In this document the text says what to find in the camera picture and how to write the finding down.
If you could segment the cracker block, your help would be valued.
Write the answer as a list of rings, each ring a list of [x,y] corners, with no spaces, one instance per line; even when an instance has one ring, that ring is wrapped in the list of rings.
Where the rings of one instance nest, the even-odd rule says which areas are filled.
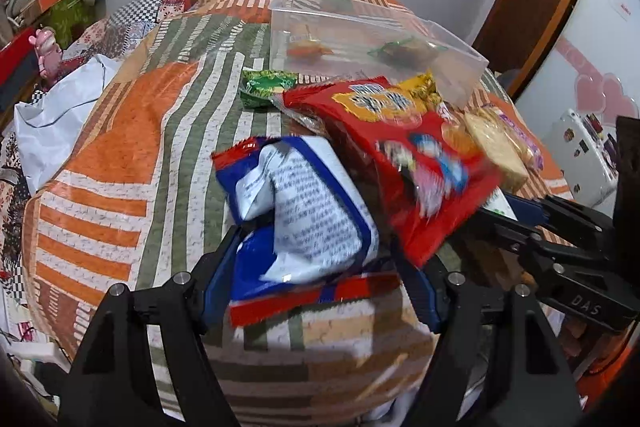
[[[502,191],[516,194],[526,184],[528,171],[506,132],[492,120],[474,113],[463,116],[466,129],[500,171]]]

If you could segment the red snack bag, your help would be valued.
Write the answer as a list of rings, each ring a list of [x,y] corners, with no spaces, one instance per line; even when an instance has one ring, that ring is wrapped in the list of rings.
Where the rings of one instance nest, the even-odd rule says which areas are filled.
[[[421,268],[482,207],[500,173],[461,126],[386,78],[299,86],[282,94],[319,124],[343,165],[378,188],[388,227]]]

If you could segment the blue white snack bag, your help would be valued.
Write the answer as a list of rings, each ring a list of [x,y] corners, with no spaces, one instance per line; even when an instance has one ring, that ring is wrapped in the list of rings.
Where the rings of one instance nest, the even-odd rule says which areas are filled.
[[[374,219],[328,140],[252,136],[212,161],[245,232],[233,255],[232,326],[398,288]]]

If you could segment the white appliance with stickers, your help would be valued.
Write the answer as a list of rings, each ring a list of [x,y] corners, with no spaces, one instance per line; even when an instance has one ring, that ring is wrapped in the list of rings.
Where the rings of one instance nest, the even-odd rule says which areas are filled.
[[[574,109],[567,109],[552,124],[542,143],[579,204],[598,208],[614,195],[617,171],[611,158],[590,124]]]

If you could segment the purple wrapped snack bar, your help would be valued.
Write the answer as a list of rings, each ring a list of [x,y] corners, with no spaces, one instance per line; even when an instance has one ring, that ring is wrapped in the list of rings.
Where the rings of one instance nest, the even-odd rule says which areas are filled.
[[[523,164],[530,170],[544,169],[544,156],[533,139],[521,127],[494,104],[485,104],[483,113],[504,131],[511,144],[520,156]]]

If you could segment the patchwork striped quilt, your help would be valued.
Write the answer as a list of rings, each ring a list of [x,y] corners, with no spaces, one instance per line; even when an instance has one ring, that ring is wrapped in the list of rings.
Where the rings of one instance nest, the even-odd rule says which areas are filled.
[[[210,154],[253,133],[288,131],[275,110],[240,99],[242,68],[269,61],[271,1],[198,0],[161,16],[122,54],[63,164],[28,203],[28,300],[69,355],[111,285],[156,286],[218,245],[231,218]],[[346,1],[401,10],[394,0]],[[397,426],[434,346],[399,288],[224,325],[205,343],[250,426]]]

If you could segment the yellow snack packet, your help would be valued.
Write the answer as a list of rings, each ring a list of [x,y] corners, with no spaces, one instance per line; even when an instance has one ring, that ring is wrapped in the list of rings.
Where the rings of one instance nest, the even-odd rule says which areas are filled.
[[[429,110],[436,110],[442,103],[433,74],[428,70],[398,83],[398,87],[407,91],[413,98],[420,100]]]

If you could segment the white plastic bag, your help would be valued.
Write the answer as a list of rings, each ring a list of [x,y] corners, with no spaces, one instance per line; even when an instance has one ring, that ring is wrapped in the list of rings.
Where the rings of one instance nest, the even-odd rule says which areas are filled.
[[[38,102],[14,106],[17,150],[30,194],[36,194],[70,157],[94,104],[121,64],[96,54]]]

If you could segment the green candy packet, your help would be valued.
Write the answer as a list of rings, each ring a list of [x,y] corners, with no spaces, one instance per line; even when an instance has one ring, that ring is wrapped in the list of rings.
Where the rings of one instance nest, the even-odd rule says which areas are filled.
[[[273,95],[294,88],[297,80],[296,72],[244,69],[239,85],[240,100],[247,109],[269,107]]]

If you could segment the pink plush toy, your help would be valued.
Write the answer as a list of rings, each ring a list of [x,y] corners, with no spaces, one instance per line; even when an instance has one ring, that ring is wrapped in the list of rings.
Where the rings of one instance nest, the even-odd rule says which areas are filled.
[[[63,55],[54,30],[50,27],[39,28],[28,38],[28,42],[34,48],[40,77],[51,82],[58,73]]]

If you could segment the clear plastic storage bin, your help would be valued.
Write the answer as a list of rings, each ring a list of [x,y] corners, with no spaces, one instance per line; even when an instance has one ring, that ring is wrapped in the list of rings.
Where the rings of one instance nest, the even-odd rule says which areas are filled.
[[[374,78],[398,83],[428,70],[454,105],[469,102],[486,58],[438,23],[359,0],[272,0],[271,69],[309,77]],[[286,56],[292,31],[308,25],[334,54],[317,61]]]

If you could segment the red box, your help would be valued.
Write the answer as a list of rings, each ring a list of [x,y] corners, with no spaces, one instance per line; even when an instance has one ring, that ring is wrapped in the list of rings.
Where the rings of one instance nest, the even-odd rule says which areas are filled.
[[[24,58],[34,52],[30,42],[36,34],[36,28],[29,26],[19,32],[0,52],[0,84],[3,86],[21,64]]]

